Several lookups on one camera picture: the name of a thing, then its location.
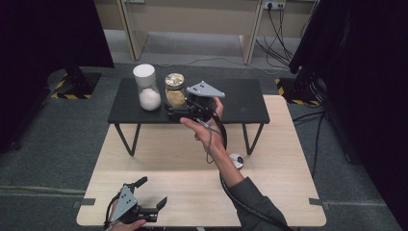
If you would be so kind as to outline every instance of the gray carpet floor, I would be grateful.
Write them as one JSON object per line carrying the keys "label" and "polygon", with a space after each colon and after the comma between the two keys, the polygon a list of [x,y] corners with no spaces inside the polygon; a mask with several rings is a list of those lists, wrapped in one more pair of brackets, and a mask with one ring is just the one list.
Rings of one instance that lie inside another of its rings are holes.
{"label": "gray carpet floor", "polygon": [[[78,225],[79,209],[74,204],[87,189],[108,131],[107,119],[119,81],[133,78],[134,67],[115,64],[115,68],[83,68],[85,72],[102,73],[92,97],[88,100],[48,98],[21,137],[21,149],[0,155],[2,230],[102,230],[102,226]],[[172,72],[203,80],[256,78],[264,94],[277,94],[275,78],[293,77],[288,71],[270,75],[251,68],[156,66],[157,76]],[[63,76],[62,71],[50,75],[51,90]],[[305,105],[288,107],[293,118],[323,110]],[[319,120],[315,119],[296,126],[310,169],[315,159],[318,125]],[[400,230],[364,167],[347,162],[327,119],[319,129],[316,166],[315,184],[327,223],[301,230]]]}

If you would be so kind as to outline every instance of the light wood tabletop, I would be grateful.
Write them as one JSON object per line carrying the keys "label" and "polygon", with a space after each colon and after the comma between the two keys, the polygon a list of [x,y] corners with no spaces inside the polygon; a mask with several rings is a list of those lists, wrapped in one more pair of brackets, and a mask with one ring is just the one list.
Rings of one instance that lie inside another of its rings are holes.
{"label": "light wood tabletop", "polygon": [[[266,124],[251,156],[246,155],[240,124],[225,125],[228,153],[243,157],[244,176],[281,210],[289,226],[323,226],[326,217],[311,173],[300,146],[288,106],[283,97],[264,95],[270,123]],[[128,141],[136,124],[123,124]],[[249,140],[258,124],[248,124]],[[135,189],[143,207],[155,207],[167,196],[158,221],[146,226],[240,226],[236,210],[222,189],[215,164],[207,164],[206,153],[193,131],[181,124],[143,124],[135,156],[125,149],[115,127],[110,126],[84,198],[93,205],[82,205],[77,222],[84,226],[102,225],[111,199],[124,183],[148,177]]]}

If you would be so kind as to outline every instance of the yellow and black hazard tape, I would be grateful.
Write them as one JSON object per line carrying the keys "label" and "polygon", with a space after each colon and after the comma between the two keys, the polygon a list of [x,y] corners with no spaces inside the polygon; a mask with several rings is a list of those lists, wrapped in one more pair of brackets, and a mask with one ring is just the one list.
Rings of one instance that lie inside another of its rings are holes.
{"label": "yellow and black hazard tape", "polygon": [[276,87],[278,88],[278,93],[286,99],[287,103],[290,104],[305,104],[305,105],[320,105],[317,100],[304,100],[304,99],[293,99],[285,89],[283,88],[282,81],[278,78],[275,79]]}
{"label": "yellow and black hazard tape", "polygon": [[51,98],[62,98],[62,99],[90,99],[91,94],[72,94],[72,93],[58,93],[59,89],[64,85],[66,80],[66,74],[63,79],[58,83],[51,95]]}

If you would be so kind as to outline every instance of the glass jar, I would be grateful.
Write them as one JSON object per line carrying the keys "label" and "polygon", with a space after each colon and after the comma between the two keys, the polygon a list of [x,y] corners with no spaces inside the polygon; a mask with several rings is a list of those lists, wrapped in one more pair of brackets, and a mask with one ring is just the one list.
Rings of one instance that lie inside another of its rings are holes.
{"label": "glass jar", "polygon": [[138,84],[140,106],[146,111],[160,107],[162,99],[156,84],[155,68],[151,64],[140,64],[133,69]]}
{"label": "glass jar", "polygon": [[186,92],[184,90],[184,76],[171,73],[165,78],[166,99],[173,108],[182,108],[186,105]]}

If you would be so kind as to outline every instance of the dark sleeve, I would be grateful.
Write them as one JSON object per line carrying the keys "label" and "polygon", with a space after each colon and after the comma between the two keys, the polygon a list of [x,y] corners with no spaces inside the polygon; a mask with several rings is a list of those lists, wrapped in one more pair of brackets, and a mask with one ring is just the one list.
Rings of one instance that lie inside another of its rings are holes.
{"label": "dark sleeve", "polygon": [[[275,218],[280,222],[287,224],[285,217],[282,213],[273,205],[267,196],[263,196],[254,183],[246,177],[240,184],[229,189],[229,192],[234,195],[240,203],[246,205],[253,210],[262,213],[269,218]],[[243,231],[249,230],[282,230],[279,227],[265,221],[255,215],[247,212],[237,202],[233,201],[235,208],[237,209],[237,215],[240,219],[240,223]]]}

